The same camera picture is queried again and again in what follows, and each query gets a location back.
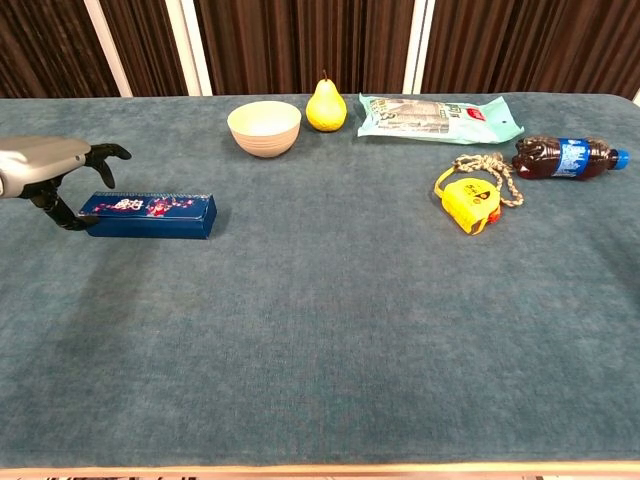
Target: plastic bottle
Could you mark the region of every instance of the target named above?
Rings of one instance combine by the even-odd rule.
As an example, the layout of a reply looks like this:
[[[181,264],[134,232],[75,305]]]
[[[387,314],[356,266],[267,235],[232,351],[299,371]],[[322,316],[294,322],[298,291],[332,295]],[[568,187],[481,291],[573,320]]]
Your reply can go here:
[[[594,138],[526,137],[516,143],[515,171],[523,178],[590,178],[605,170],[620,170],[629,153]]]

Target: table edge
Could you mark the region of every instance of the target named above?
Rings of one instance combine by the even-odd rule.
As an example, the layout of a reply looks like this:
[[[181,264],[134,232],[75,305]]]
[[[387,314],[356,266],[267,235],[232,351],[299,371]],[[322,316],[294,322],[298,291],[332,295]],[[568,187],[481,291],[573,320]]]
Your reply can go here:
[[[415,474],[475,475],[620,475],[640,473],[640,461],[469,462],[442,464],[25,467],[0,468],[0,477],[148,477],[148,476],[382,476]]]

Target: robotic hand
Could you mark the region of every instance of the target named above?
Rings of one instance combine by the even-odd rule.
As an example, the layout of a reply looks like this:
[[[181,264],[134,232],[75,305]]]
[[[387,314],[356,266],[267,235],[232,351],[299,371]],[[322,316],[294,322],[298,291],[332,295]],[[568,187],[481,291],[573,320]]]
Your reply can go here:
[[[88,143],[64,137],[0,138],[0,198],[26,198],[67,230],[84,230],[96,217],[78,218],[58,196],[62,178],[82,166],[96,170],[109,188],[115,188],[110,156],[123,160],[131,154],[120,145]]]

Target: dark liquid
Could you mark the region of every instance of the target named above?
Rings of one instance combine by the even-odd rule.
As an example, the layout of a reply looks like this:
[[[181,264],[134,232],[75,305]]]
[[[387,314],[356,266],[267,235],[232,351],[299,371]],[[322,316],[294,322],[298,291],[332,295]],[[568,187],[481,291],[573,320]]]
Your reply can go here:
[[[598,139],[587,138],[590,152],[584,171],[573,178],[590,178],[601,174],[616,165],[618,152]],[[516,143],[518,154],[512,163],[516,172],[523,178],[552,177],[560,163],[560,141],[554,137],[526,137]]]

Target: blue box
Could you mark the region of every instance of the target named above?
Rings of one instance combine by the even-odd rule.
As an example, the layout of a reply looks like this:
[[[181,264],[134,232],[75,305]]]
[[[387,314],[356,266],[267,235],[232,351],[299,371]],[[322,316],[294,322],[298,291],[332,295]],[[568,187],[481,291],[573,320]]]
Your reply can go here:
[[[216,218],[211,195],[96,192],[78,212],[99,222],[94,237],[206,239]]]

